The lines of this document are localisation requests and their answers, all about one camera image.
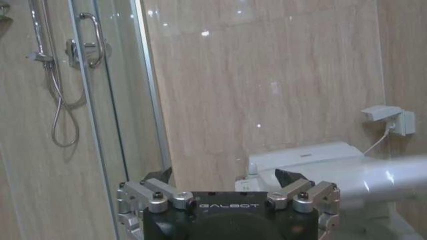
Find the metal frame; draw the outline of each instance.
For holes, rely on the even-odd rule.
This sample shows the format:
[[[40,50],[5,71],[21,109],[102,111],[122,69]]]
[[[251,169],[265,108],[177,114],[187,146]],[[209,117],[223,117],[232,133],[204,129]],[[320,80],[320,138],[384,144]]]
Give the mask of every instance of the metal frame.
[[[109,181],[108,181],[108,177],[106,177],[106,168],[105,168],[105,163],[104,163],[104,155],[102,155],[102,146],[100,143],[100,138],[98,138],[98,128],[97,128],[97,120],[96,120],[96,116],[94,116],[94,111],[93,111],[93,99],[92,99],[92,94],[90,94],[90,84],[89,84],[89,80],[86,78],[88,74],[89,74],[89,65],[85,64],[85,55],[84,55],[84,49],[81,48],[81,33],[77,27],[77,21],[80,19],[78,15],[76,14],[74,11],[74,4],[73,4],[73,0],[68,0],[68,9],[69,9],[69,16],[70,16],[70,24],[72,24],[72,30],[74,32],[74,42],[76,42],[76,47],[77,47],[77,53],[78,53],[78,62],[80,62],[80,69],[81,69],[81,81],[82,81],[82,86],[84,86],[84,93],[86,96],[86,110],[88,110],[88,118],[90,121],[90,127],[93,129],[92,131],[92,137],[93,137],[93,143],[94,143],[94,148],[96,148],[96,156],[98,159],[98,167],[100,167],[100,174],[102,176],[102,187],[104,187],[104,192],[105,192],[105,197],[108,199],[108,205],[109,205],[109,221],[110,224],[113,226],[113,233],[114,233],[114,239],[120,239],[118,238],[118,228],[117,228],[117,223],[114,221],[114,202],[112,200],[112,192],[110,192],[110,188],[109,188]]]
[[[144,210],[159,214],[173,208],[191,211],[196,207],[193,194],[179,191],[173,186],[151,178],[147,181],[122,182],[116,191],[117,221],[125,228],[129,240],[142,240],[142,214]]]
[[[165,170],[172,165],[171,164],[171,153],[169,153],[169,145],[168,145],[167,129],[165,129],[165,124],[164,124],[164,117],[163,117],[161,106],[160,106],[155,64],[153,64],[152,51],[151,51],[151,46],[149,46],[147,15],[145,15],[145,9],[141,4],[141,1],[142,0],[130,1],[130,7],[132,7],[132,11],[136,13],[136,17],[137,17],[137,19],[136,19],[137,20],[137,29],[136,29],[137,31],[136,32],[140,33],[141,52],[142,52],[142,57],[144,57],[144,61],[145,61],[153,118],[155,118],[157,140],[159,140],[159,144],[160,144],[160,152],[161,152],[161,160],[163,160],[163,169]]]

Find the power cord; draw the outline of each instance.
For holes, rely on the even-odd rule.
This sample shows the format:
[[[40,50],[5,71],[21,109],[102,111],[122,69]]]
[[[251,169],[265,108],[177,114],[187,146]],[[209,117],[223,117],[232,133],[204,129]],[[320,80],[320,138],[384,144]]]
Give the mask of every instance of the power cord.
[[[389,134],[389,131],[392,129],[395,129],[396,127],[396,124],[393,122],[387,122],[387,125],[385,125],[385,132],[384,132],[384,135],[380,137],[380,139],[373,143],[373,145],[364,151],[364,155],[380,144],[380,142],[387,138],[388,134]]]

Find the white cable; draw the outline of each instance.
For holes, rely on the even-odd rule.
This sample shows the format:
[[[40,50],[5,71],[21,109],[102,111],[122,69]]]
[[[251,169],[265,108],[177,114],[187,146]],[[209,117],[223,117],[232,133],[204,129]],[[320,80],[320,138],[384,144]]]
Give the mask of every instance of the white cable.
[[[365,155],[379,144],[380,142],[387,138],[388,134],[389,134],[389,130],[395,128],[395,124],[388,124],[385,126],[385,132],[384,135],[380,137],[380,139],[373,143],[373,145],[364,151],[363,155]]]

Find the wall outlet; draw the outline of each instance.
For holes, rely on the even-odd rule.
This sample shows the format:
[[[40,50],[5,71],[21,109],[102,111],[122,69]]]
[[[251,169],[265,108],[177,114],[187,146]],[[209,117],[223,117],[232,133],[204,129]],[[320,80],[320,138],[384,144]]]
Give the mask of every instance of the wall outlet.
[[[399,115],[404,110],[397,106],[371,106],[361,110],[368,121],[380,121]]]
[[[395,123],[395,128],[389,131],[391,133],[397,134],[400,136],[405,136],[415,133],[416,123],[415,123],[415,113],[412,111],[403,111],[391,119]]]

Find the shower door handle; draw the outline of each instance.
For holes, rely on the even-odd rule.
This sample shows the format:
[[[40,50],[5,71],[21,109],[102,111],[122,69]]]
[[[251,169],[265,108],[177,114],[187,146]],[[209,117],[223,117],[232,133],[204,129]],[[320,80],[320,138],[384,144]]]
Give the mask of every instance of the shower door handle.
[[[96,19],[96,17],[93,16],[92,13],[88,13],[88,12],[81,12],[78,14],[78,18],[81,20],[84,19],[89,19],[93,23],[93,27],[94,27],[94,36],[96,36],[96,46],[97,46],[97,53],[98,53],[98,56],[94,60],[90,60],[88,62],[88,66],[93,69],[96,68],[101,62],[102,62],[102,58],[105,56],[105,42],[104,42],[104,36],[102,36],[102,30],[101,30],[101,25]]]

